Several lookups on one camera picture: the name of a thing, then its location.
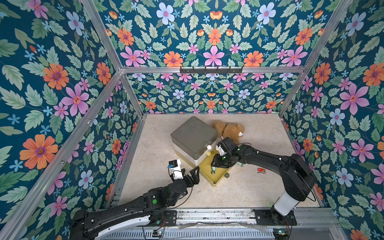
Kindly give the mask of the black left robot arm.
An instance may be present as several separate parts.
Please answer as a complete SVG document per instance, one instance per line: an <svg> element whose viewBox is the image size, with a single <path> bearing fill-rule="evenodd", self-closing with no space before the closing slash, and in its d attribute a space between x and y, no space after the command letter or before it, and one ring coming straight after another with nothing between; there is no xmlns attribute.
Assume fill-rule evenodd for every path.
<svg viewBox="0 0 384 240"><path fill-rule="evenodd" d="M172 183L149 190L135 200L100 212L78 211L71 225L70 240L100 240L131 227L169 227L176 225L177 202L188 188L200 183L200 168L186 175L185 169L172 170Z"/></svg>

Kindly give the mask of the yellow bottom drawer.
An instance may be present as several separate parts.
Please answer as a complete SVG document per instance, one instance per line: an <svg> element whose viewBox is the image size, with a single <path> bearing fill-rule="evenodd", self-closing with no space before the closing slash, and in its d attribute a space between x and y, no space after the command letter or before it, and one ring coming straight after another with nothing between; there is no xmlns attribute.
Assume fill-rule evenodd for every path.
<svg viewBox="0 0 384 240"><path fill-rule="evenodd" d="M213 186L216 187L219 182L229 175L230 169L215 168L214 173L211 167L211 163L214 156L218 154L217 150L212 150L210 156L206 156L205 159L199 164L200 174Z"/></svg>

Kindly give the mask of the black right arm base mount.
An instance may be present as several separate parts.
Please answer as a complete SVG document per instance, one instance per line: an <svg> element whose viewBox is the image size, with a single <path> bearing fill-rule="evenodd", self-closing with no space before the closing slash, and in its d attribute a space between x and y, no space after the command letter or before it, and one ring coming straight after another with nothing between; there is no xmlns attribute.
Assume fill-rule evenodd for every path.
<svg viewBox="0 0 384 240"><path fill-rule="evenodd" d="M270 209L253 209L258 225L262 226L296 226L297 221L294 210L291 210L286 216L281 215L272 206Z"/></svg>

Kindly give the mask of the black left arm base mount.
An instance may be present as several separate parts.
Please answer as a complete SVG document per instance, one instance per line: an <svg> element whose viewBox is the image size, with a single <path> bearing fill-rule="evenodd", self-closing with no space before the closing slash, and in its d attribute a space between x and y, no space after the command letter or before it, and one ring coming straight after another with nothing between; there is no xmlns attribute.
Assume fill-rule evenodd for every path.
<svg viewBox="0 0 384 240"><path fill-rule="evenodd" d="M178 211L165 210L155 211L150 216L149 226L151 227L169 227L175 226L177 222Z"/></svg>

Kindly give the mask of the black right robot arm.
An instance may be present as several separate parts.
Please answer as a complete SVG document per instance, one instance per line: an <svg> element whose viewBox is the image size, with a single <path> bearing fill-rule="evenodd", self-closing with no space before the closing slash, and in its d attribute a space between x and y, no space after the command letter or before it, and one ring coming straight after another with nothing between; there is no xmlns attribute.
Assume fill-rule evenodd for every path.
<svg viewBox="0 0 384 240"><path fill-rule="evenodd" d="M298 154L276 155L257 150L251 144L235 144L230 138L220 141L211 167L229 169L236 164L255 165L278 174L285 191L271 208L271 215L285 217L304 202L317 182L314 172Z"/></svg>

